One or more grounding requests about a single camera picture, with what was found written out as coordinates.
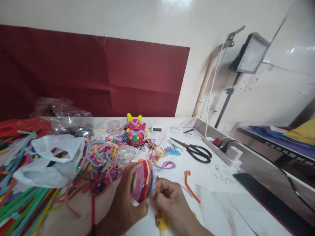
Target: white plastic bag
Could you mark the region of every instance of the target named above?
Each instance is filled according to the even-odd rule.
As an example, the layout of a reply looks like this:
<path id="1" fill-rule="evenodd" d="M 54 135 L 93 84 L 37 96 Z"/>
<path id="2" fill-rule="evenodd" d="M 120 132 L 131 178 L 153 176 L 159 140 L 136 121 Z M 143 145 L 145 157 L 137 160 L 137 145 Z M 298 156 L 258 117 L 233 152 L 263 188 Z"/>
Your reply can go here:
<path id="1" fill-rule="evenodd" d="M 41 156 L 37 161 L 21 166 L 13 177 L 23 184 L 36 187 L 62 188 L 73 178 L 75 168 L 83 155 L 84 138 L 75 138 L 70 134 L 46 135 L 31 141 L 35 151 Z M 64 158 L 55 155 L 66 151 Z"/>

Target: black scissor handle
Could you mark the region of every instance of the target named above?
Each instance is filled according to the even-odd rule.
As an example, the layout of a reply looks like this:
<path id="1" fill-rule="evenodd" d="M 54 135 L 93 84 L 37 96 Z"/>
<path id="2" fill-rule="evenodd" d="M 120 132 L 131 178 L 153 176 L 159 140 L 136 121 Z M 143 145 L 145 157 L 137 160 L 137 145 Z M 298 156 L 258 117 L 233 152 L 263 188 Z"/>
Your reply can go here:
<path id="1" fill-rule="evenodd" d="M 198 150 L 198 148 L 204 150 L 207 154 L 205 154 L 204 152 Z M 187 152 L 188 152 L 193 158 L 195 158 L 197 161 L 199 161 L 199 162 L 201 162 L 201 163 L 207 164 L 207 163 L 210 163 L 210 162 L 211 162 L 211 159 L 210 159 L 210 158 L 212 157 L 212 154 L 211 154 L 211 152 L 209 152 L 209 151 L 208 151 L 207 149 L 205 149 L 204 147 L 196 146 L 196 145 L 190 145 L 190 147 L 187 148 Z M 193 153 L 195 153 L 195 154 L 197 154 L 197 155 L 199 155 L 199 156 L 202 156 L 202 157 L 204 157 L 204 158 L 207 159 L 207 160 L 206 160 L 206 161 L 201 160 L 201 159 L 197 158 Z"/>

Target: red paper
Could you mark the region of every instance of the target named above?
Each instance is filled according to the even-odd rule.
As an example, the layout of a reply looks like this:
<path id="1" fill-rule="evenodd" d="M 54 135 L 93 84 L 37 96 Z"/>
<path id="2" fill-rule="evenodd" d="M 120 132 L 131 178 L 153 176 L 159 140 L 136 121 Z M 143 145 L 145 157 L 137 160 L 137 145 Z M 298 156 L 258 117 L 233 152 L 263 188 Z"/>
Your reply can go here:
<path id="1" fill-rule="evenodd" d="M 93 116 L 174 117 L 189 48 L 0 25 L 0 120 L 27 118 L 39 96 Z"/>

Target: pink cat figure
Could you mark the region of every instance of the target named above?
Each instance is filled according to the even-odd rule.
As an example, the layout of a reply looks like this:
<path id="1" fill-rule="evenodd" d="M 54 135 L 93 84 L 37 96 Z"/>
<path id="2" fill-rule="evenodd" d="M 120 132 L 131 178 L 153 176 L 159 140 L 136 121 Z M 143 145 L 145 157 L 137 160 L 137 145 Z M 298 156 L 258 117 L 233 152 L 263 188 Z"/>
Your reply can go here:
<path id="1" fill-rule="evenodd" d="M 147 140 L 147 133 L 148 131 L 145 130 L 146 123 L 138 125 L 137 127 L 130 123 L 127 129 L 127 143 L 130 146 L 138 147 L 144 144 Z"/>
<path id="2" fill-rule="evenodd" d="M 143 124 L 142 115 L 139 115 L 137 119 L 134 119 L 130 113 L 127 114 L 126 128 L 130 128 L 130 124 L 133 124 L 136 128 Z"/>

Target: hand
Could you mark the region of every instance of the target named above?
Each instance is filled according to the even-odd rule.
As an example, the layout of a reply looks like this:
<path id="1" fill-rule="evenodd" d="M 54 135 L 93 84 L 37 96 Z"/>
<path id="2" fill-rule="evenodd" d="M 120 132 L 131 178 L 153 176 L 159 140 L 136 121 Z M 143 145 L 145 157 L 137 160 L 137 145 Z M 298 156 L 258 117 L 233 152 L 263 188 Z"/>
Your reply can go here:
<path id="1" fill-rule="evenodd" d="M 96 227 L 96 235 L 122 235 L 148 214 L 149 198 L 138 206 L 131 203 L 132 177 L 141 165 L 141 163 L 132 163 L 125 169 L 112 205 L 107 215 Z"/>
<path id="2" fill-rule="evenodd" d="M 180 184 L 159 178 L 151 191 L 151 198 L 165 212 L 176 235 L 213 235 L 193 215 Z"/>

